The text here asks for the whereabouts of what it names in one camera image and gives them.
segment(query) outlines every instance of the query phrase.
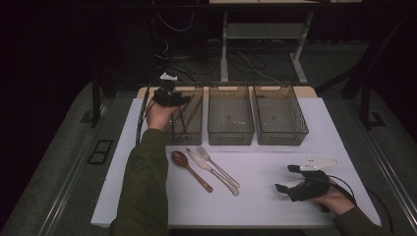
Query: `knife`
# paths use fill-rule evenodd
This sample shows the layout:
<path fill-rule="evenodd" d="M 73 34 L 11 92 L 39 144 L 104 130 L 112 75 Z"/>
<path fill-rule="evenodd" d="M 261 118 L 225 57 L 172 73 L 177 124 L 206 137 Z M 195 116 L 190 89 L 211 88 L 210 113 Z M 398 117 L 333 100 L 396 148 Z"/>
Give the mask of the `knife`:
<path fill-rule="evenodd" d="M 204 170 L 208 170 L 211 172 L 215 177 L 217 177 L 223 184 L 229 188 L 229 190 L 232 192 L 234 196 L 239 195 L 239 190 L 237 190 L 228 180 L 226 180 L 223 176 L 221 176 L 217 171 L 215 171 L 213 168 L 209 167 L 209 165 L 206 164 L 206 162 L 199 157 L 197 154 L 193 153 L 190 149 L 187 148 L 187 153 L 191 156 L 191 158 L 196 161 L 196 163 Z"/>

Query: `white tabletop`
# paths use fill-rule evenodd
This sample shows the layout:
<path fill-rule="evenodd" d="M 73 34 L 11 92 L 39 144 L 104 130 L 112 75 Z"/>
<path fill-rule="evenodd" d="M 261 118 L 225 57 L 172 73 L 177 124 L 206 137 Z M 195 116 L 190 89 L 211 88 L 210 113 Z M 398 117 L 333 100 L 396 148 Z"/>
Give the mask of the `white tabletop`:
<path fill-rule="evenodd" d="M 130 150 L 135 145 L 136 128 L 142 105 L 136 98 L 128 114 L 120 141 L 108 170 L 91 223 L 108 227 L 116 217 L 123 173 Z M 299 147 L 259 146 L 254 135 L 251 146 L 210 146 L 208 143 L 208 102 L 204 101 L 203 147 L 212 159 L 241 185 L 239 196 L 191 158 L 191 167 L 213 188 L 208 193 L 191 173 L 174 165 L 171 152 L 195 147 L 168 146 L 169 227 L 199 228 L 315 228 L 332 225 L 332 215 L 312 203 L 291 202 L 278 195 L 273 185 L 286 184 L 301 174 L 290 173 L 287 165 L 301 165 L 307 156 L 339 159 L 339 164 L 324 169 L 328 175 L 346 181 L 353 189 L 358 206 L 376 224 L 381 220 L 343 146 L 320 98 L 299 98 L 310 133 Z"/>

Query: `green sleeve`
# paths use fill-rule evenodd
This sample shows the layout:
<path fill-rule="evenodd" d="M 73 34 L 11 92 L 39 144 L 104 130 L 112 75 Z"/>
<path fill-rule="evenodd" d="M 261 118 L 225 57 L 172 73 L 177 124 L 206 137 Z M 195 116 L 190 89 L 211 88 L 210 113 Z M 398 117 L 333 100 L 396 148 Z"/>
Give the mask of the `green sleeve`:
<path fill-rule="evenodd" d="M 342 236 L 392 236 L 388 230 L 374 224 L 368 216 L 355 207 L 334 219 L 338 231 Z"/>
<path fill-rule="evenodd" d="M 166 139 L 149 129 L 132 149 L 126 165 L 117 216 L 110 235 L 167 235 Z"/>

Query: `plastic bin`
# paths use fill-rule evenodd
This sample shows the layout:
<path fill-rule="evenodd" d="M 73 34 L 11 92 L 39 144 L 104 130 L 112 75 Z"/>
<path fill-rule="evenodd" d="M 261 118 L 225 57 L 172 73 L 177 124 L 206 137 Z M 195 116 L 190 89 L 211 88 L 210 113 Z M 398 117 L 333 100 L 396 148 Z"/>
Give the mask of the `plastic bin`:
<path fill-rule="evenodd" d="M 208 143 L 212 146 L 249 146 L 255 126 L 248 86 L 211 83 L 208 90 Z"/>
<path fill-rule="evenodd" d="M 309 133 L 294 88 L 267 83 L 254 85 L 252 104 L 258 144 L 300 146 Z"/>
<path fill-rule="evenodd" d="M 198 146 L 202 144 L 203 84 L 178 84 L 175 91 L 191 96 L 190 103 L 176 110 L 164 128 L 170 146 Z"/>

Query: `person's hand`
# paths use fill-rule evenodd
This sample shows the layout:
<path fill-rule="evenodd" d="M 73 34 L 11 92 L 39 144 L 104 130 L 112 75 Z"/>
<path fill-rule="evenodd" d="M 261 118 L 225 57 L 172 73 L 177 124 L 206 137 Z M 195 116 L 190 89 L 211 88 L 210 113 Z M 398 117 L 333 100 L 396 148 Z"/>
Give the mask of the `person's hand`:
<path fill-rule="evenodd" d="M 312 199 L 312 201 L 315 204 L 322 204 L 326 206 L 335 215 L 343 214 L 355 207 L 355 205 L 350 202 L 346 196 L 344 196 L 340 191 L 336 190 L 333 186 L 330 186 L 327 193 L 318 198 Z"/>
<path fill-rule="evenodd" d="M 178 107 L 163 107 L 151 99 L 148 102 L 146 109 L 148 129 L 157 129 L 162 131 L 168 123 L 172 112 L 176 109 L 178 109 Z"/>

